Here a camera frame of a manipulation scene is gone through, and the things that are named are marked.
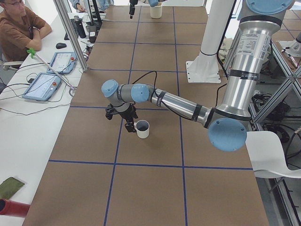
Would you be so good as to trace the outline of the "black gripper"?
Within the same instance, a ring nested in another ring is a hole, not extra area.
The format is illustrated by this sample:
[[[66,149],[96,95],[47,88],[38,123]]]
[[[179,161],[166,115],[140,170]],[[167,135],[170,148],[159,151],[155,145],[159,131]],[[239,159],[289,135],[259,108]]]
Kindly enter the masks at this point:
[[[135,14],[135,5],[137,5],[137,0],[130,0],[129,2],[130,2],[129,15],[130,15],[130,19],[132,19]]]
[[[128,132],[135,133],[135,126],[134,126],[134,119],[138,119],[135,105],[130,103],[128,108],[125,111],[118,112],[117,109],[112,105],[109,104],[105,108],[105,117],[108,120],[113,118],[113,115],[119,114],[123,119],[126,120],[125,128]]]

